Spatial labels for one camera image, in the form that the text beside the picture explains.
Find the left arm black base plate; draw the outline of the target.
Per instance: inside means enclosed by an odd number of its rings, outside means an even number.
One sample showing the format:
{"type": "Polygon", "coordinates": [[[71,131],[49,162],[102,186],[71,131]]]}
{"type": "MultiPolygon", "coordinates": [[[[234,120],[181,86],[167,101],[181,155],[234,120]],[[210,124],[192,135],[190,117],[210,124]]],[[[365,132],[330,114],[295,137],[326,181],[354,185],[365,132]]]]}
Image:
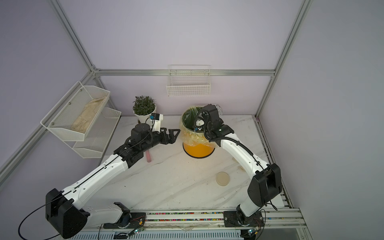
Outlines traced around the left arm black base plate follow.
{"type": "Polygon", "coordinates": [[[118,220],[114,224],[104,224],[103,229],[135,229],[140,225],[143,225],[146,220],[146,213],[130,212],[129,214],[123,214],[123,218],[118,220]]]}

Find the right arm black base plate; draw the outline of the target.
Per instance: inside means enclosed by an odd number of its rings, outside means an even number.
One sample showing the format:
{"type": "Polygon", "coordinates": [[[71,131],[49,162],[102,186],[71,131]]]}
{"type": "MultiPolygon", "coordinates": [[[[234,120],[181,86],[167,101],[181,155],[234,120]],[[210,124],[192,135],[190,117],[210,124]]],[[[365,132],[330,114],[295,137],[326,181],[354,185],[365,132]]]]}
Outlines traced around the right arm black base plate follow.
{"type": "Polygon", "coordinates": [[[245,217],[237,211],[223,212],[225,227],[263,227],[264,218],[260,211],[255,212],[250,217],[245,217]]]}

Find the cream jar lid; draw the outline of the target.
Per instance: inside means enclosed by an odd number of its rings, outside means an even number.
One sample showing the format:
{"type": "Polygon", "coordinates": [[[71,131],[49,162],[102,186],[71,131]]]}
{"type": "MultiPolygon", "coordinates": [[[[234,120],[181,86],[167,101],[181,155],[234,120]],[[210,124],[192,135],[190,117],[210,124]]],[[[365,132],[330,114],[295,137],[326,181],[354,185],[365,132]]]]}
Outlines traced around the cream jar lid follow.
{"type": "Polygon", "coordinates": [[[227,186],[230,180],[230,176],[226,172],[219,172],[216,174],[216,182],[221,187],[227,186]]]}

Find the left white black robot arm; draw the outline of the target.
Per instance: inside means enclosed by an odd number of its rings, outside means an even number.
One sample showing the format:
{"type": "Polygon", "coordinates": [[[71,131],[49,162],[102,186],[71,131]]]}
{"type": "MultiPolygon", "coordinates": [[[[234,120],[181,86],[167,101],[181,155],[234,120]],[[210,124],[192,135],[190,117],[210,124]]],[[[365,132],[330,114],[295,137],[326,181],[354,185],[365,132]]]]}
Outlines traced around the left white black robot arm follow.
{"type": "Polygon", "coordinates": [[[46,195],[46,219],[61,237],[69,239],[84,227],[102,224],[127,228],[135,221],[131,211],[121,202],[114,202],[102,210],[85,209],[86,203],[101,188],[144,157],[144,153],[158,144],[176,142],[179,129],[159,128],[137,124],[123,145],[88,175],[62,191],[53,189],[46,195]]]}

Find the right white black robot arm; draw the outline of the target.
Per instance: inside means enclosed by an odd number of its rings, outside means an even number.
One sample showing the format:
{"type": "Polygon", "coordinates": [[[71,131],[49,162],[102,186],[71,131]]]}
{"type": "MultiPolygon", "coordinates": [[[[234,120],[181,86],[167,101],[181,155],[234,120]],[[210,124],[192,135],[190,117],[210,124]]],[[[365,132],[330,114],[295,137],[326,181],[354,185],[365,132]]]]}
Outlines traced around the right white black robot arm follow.
{"type": "Polygon", "coordinates": [[[246,147],[235,131],[224,124],[217,106],[208,104],[202,107],[197,113],[194,127],[200,129],[210,143],[215,143],[235,158],[251,179],[248,196],[239,205],[240,216],[250,217],[280,195],[283,184],[279,166],[268,164],[246,147]]]}

